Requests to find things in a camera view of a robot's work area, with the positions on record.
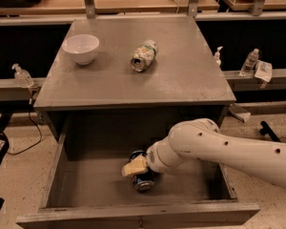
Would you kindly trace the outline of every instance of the drawer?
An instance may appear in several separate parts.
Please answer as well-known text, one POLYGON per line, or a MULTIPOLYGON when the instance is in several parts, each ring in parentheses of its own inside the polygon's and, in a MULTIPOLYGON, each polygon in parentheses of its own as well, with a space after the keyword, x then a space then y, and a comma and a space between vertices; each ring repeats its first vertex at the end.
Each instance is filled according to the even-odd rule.
POLYGON ((190 160, 138 193, 121 168, 133 151, 166 136, 180 112, 169 109, 78 112, 68 115, 49 187, 23 228, 188 228, 238 225, 259 207, 237 200, 226 167, 190 160))

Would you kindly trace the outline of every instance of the bottle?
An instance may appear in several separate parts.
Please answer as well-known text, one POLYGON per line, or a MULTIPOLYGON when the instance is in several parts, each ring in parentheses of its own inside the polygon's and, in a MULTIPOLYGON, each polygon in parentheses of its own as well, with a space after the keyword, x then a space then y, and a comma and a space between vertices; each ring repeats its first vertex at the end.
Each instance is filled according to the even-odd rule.
POLYGON ((26 70, 21 69, 18 64, 13 64, 11 68, 16 70, 14 76, 20 87, 29 88, 34 85, 31 75, 26 70))
POLYGON ((222 49, 222 47, 218 47, 217 48, 217 52, 214 54, 214 59, 217 63, 217 65, 220 67, 221 65, 221 60, 220 60, 220 50, 222 49))
POLYGON ((255 67, 255 64, 258 60, 258 52, 259 49, 254 49, 252 52, 248 54, 246 61, 240 70, 239 73, 240 76, 246 76, 247 73, 255 67))

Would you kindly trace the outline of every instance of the gray tabletop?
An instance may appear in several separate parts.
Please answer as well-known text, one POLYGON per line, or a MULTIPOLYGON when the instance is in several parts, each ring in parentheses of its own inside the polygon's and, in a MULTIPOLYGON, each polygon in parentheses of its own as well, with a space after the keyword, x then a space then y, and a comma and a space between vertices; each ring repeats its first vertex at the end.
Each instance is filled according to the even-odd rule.
POLYGON ((82 33, 100 39, 97 58, 80 66, 60 49, 35 108, 55 111, 235 102, 192 17, 78 20, 66 38, 82 33), (131 57, 146 39, 158 43, 159 53, 148 70, 138 73, 131 66, 131 57))

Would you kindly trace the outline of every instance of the black cable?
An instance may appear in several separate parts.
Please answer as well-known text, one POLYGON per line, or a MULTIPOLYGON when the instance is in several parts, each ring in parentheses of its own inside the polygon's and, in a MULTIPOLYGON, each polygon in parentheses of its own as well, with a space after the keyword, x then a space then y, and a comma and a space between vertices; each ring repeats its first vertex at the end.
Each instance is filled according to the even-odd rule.
POLYGON ((41 131, 40 131, 38 125, 36 124, 36 122, 31 119, 31 112, 30 112, 30 111, 29 111, 29 119, 30 119, 30 121, 37 127, 37 130, 38 130, 38 132, 39 132, 39 134, 40 134, 39 140, 38 140, 37 142, 35 142, 34 144, 32 144, 30 147, 28 147, 28 148, 26 148, 26 149, 24 149, 24 150, 22 150, 22 151, 15 152, 15 153, 7 152, 7 154, 9 154, 10 156, 20 155, 20 154, 26 152, 27 150, 31 149, 32 147, 36 146, 38 143, 40 143, 40 142, 42 141, 42 133, 41 133, 41 131))

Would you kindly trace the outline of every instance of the blue can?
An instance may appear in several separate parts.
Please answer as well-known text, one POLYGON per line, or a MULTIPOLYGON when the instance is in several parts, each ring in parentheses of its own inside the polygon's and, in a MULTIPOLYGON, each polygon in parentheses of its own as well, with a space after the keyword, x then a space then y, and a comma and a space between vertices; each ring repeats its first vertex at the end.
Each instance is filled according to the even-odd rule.
MULTIPOLYGON (((130 156, 130 162, 138 157, 146 156, 144 151, 134 151, 130 156)), ((148 168, 148 172, 144 174, 134 175, 133 176, 133 187, 138 192, 145 192, 150 190, 154 185, 153 171, 148 168)))

